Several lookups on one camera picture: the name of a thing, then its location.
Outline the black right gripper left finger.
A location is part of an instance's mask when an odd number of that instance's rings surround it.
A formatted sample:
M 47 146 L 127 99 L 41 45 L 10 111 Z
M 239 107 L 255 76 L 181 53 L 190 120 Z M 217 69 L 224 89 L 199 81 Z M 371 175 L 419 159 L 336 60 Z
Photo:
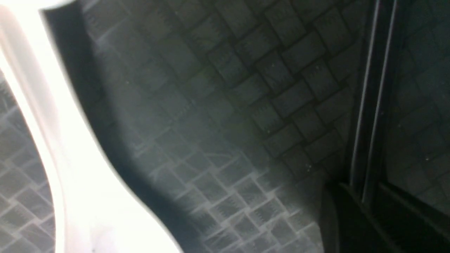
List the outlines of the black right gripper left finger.
M 344 183 L 325 185 L 318 224 L 325 253 L 401 252 Z

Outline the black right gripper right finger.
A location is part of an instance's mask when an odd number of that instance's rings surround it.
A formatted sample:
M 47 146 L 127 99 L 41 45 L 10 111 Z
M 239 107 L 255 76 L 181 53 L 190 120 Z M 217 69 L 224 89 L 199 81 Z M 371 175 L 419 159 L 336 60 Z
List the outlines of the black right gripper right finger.
M 402 253 L 448 253 L 449 216 L 391 183 L 378 184 L 373 214 Z

